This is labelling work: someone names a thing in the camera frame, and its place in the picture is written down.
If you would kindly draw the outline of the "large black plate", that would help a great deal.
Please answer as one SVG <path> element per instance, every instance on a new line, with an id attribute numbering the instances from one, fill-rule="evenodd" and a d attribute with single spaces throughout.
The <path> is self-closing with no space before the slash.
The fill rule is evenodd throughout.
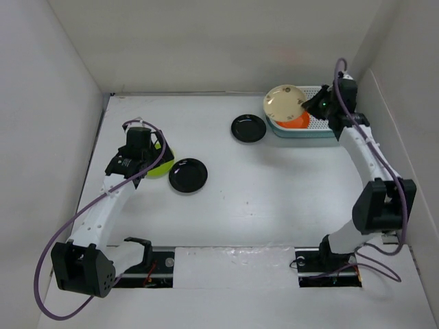
<path id="1" fill-rule="evenodd" d="M 180 193 L 199 191 L 206 184 L 207 178 L 207 167 L 195 158 L 179 160 L 169 171 L 169 183 Z"/>

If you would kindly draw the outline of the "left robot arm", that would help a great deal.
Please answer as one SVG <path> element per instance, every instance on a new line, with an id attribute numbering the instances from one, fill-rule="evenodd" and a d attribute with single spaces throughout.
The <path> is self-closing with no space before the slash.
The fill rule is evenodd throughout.
<path id="1" fill-rule="evenodd" d="M 108 241 L 141 180 L 174 155 L 163 133 L 146 121 L 127 121 L 123 129 L 126 143 L 106 167 L 99 197 L 86 208 L 67 242 L 57 242 L 51 250 L 56 282 L 63 291 L 103 298 L 126 270 L 143 272 L 152 266 L 149 240 L 129 236 L 116 247 L 108 247 Z"/>

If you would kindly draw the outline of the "small black plate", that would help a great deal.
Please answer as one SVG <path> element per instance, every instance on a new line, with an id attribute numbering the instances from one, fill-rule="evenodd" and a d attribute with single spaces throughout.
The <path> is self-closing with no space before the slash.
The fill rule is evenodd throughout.
<path id="1" fill-rule="evenodd" d="M 233 120 L 230 130 L 238 141 L 255 143 L 265 136 L 267 128 L 260 117 L 253 114 L 243 114 Z"/>

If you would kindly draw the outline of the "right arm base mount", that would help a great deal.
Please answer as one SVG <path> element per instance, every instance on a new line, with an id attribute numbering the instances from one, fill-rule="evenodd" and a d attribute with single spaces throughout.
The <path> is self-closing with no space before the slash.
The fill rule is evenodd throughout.
<path id="1" fill-rule="evenodd" d="M 289 264 L 296 270 L 300 288 L 362 287 L 357 259 L 347 254 L 323 260 L 317 247 L 297 247 Z"/>

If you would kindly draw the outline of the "cream plate with red marks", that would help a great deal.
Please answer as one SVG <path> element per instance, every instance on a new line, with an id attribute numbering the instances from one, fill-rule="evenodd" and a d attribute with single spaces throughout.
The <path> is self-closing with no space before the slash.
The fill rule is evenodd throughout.
<path id="1" fill-rule="evenodd" d="M 302 104 L 306 100 L 306 95 L 298 87 L 290 84 L 280 85 L 265 95 L 263 111 L 273 121 L 293 121 L 305 111 Z"/>

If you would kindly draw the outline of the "green plate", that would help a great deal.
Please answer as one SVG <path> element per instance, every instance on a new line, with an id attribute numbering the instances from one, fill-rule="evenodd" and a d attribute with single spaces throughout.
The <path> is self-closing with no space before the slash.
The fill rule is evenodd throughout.
<path id="1" fill-rule="evenodd" d="M 161 161 L 146 174 L 147 178 L 159 178 L 168 174 L 175 163 L 174 151 L 167 145 L 165 154 L 161 158 Z"/>

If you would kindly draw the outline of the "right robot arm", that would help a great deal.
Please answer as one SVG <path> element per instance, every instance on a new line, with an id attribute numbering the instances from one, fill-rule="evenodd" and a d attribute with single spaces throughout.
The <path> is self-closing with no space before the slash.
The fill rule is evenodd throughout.
<path id="1" fill-rule="evenodd" d="M 400 232 L 404 240 L 416 195 L 416 184 L 402 178 L 385 159 L 366 116 L 357 113 L 357 83 L 336 71 L 331 86 L 324 85 L 302 107 L 317 119 L 326 119 L 337 142 L 348 152 L 363 190 L 354 203 L 351 220 L 326 235 L 313 257 L 321 271 L 348 267 L 349 258 L 376 235 Z"/>

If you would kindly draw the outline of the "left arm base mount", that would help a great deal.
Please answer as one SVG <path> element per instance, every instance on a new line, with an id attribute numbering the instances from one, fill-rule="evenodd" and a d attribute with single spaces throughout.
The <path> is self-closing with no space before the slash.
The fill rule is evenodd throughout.
<path id="1" fill-rule="evenodd" d="M 117 289 L 170 289 L 174 281 L 175 247 L 153 247 L 149 267 L 136 265 L 122 275 Z"/>

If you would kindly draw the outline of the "large orange plate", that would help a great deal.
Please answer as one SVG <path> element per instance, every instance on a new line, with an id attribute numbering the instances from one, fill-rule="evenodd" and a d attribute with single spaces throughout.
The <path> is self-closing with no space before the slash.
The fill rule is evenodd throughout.
<path id="1" fill-rule="evenodd" d="M 310 116 L 303 112 L 299 117 L 291 121 L 277 121 L 276 124 L 285 129 L 307 129 L 310 123 Z"/>

